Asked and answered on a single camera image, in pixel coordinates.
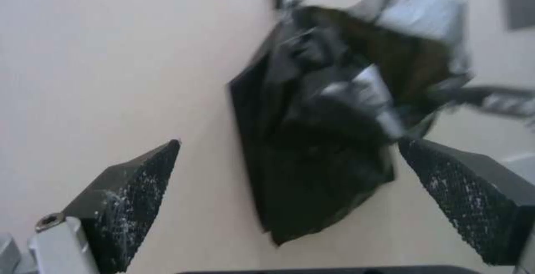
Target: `black plastic bag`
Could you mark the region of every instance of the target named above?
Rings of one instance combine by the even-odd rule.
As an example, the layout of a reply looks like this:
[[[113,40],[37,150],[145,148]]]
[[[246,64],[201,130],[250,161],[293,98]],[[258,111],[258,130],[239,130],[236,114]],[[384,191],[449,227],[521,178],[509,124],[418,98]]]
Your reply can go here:
[[[354,78],[378,66],[404,125],[432,113],[422,97],[447,78],[447,49],[339,10],[301,8],[230,83],[260,222],[282,244],[319,232],[394,180],[391,139]],[[336,84],[335,95],[324,95]]]

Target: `textured gripper pad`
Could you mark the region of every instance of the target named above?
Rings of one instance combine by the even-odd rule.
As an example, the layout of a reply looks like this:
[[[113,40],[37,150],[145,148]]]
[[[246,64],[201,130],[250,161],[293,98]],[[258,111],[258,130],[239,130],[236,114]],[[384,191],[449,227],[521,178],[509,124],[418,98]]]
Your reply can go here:
[[[158,215],[179,149],[172,140],[110,166],[64,209],[82,221],[101,273],[126,271]]]
[[[535,187],[481,154],[403,139],[401,155],[488,264],[514,265],[535,219]]]

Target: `screw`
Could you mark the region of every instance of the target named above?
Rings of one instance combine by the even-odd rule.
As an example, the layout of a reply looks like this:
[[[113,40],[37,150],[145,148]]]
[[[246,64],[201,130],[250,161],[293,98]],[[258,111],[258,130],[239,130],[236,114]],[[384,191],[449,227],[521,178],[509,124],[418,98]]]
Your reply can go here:
[[[37,222],[37,224],[35,224],[35,232],[43,232],[63,223],[64,221],[65,215],[63,213],[51,213],[50,215],[44,216]]]

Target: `blurred object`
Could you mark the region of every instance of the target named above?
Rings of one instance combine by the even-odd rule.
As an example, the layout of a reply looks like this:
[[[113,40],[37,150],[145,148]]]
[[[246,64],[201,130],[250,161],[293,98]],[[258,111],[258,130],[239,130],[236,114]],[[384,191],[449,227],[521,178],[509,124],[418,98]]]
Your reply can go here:
[[[465,48],[466,4],[461,0],[363,0],[351,15],[399,33],[440,41],[449,49],[449,70],[470,80]]]
[[[399,142],[399,150],[483,261],[532,263],[535,252],[527,241],[535,221],[535,186],[485,155],[409,138]],[[524,248],[529,256],[521,261]]]
[[[504,0],[510,30],[535,26],[535,0]]]
[[[388,146],[452,75],[440,41],[275,0],[281,22],[229,87],[260,222],[282,244],[339,221],[394,179]]]
[[[477,274],[456,266],[385,266],[376,268],[334,268],[262,270],[263,274]],[[258,274],[258,271],[186,272],[183,274]]]

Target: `white table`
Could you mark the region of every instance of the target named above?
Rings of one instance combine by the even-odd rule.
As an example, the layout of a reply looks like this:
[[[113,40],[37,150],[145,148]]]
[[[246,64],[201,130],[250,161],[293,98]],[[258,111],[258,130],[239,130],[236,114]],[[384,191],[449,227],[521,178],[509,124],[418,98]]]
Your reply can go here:
[[[505,32],[500,0],[468,1],[476,82],[534,87],[535,30]],[[129,273],[509,271],[484,266],[399,156],[398,179],[340,223],[279,249],[262,235],[225,84],[274,22],[265,0],[0,0],[0,231],[24,244],[42,215],[104,168],[179,137],[159,216]],[[498,159],[535,148],[520,124],[470,112],[443,116],[431,139]]]

